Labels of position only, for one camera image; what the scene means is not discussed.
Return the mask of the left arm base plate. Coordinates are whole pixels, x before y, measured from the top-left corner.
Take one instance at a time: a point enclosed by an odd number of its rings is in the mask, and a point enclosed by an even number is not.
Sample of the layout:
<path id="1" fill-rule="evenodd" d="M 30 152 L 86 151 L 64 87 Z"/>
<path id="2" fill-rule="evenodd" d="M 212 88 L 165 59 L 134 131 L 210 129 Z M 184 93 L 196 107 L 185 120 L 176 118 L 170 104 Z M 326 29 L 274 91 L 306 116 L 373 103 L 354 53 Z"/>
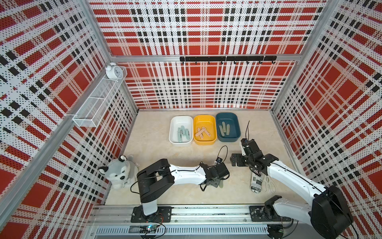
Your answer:
<path id="1" fill-rule="evenodd" d="M 158 210 L 150 215 L 145 216 L 143 206 L 134 207 L 130 221 L 132 223 L 169 223 L 172 217 L 172 207 L 158 207 Z"/>

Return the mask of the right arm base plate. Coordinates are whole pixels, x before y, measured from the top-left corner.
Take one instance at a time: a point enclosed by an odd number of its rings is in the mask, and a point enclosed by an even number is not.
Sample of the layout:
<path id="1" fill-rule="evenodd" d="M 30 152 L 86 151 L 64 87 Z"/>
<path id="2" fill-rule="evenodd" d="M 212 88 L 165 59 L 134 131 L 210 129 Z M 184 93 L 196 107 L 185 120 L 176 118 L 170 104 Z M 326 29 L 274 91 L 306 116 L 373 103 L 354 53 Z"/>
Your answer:
<path id="1" fill-rule="evenodd" d="M 280 217 L 276 213 L 269 212 L 266 206 L 250 206 L 250 217 L 252 222 L 291 222 L 288 217 Z"/>

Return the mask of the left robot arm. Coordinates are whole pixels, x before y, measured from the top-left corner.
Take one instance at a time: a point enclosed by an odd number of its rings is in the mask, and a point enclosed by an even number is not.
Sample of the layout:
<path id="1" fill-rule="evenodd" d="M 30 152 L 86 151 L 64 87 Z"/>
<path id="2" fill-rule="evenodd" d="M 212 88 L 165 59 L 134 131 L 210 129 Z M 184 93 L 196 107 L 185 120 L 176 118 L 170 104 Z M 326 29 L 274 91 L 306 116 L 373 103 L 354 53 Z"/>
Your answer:
<path id="1" fill-rule="evenodd" d="M 160 159 L 137 173 L 137 185 L 144 216 L 157 213 L 157 200 L 173 185 L 199 185 L 202 191 L 207 186 L 217 188 L 221 181 L 230 177 L 224 164 L 219 162 L 209 166 L 200 163 L 195 167 L 183 167 Z"/>

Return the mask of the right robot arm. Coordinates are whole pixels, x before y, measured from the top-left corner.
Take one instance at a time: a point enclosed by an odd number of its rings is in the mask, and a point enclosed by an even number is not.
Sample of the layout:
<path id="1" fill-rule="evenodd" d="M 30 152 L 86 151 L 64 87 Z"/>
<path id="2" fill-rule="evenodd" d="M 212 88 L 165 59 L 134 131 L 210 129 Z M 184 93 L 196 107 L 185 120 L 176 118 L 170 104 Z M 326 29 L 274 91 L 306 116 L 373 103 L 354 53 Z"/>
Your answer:
<path id="1" fill-rule="evenodd" d="M 263 154 L 253 139 L 243 138 L 241 151 L 231 155 L 232 166 L 258 171 L 283 183 L 305 200 L 298 203 L 273 196 L 264 204 L 264 213 L 269 219 L 287 217 L 303 222 L 326 239 L 335 239 L 352 226 L 353 216 L 339 188 L 316 183 L 286 166 L 276 156 Z"/>

